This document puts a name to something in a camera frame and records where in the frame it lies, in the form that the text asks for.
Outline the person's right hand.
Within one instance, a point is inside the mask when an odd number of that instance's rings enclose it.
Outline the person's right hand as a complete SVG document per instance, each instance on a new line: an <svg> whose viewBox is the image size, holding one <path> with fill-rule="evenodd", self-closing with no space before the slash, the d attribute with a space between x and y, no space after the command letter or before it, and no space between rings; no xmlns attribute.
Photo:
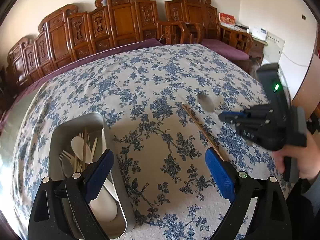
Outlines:
<svg viewBox="0 0 320 240"><path fill-rule="evenodd" d="M280 173L285 171L284 157L297 159L300 178L311 181L318 176L319 148L309 131L307 131L306 147L285 145L281 150L273 152L274 162Z"/></svg>

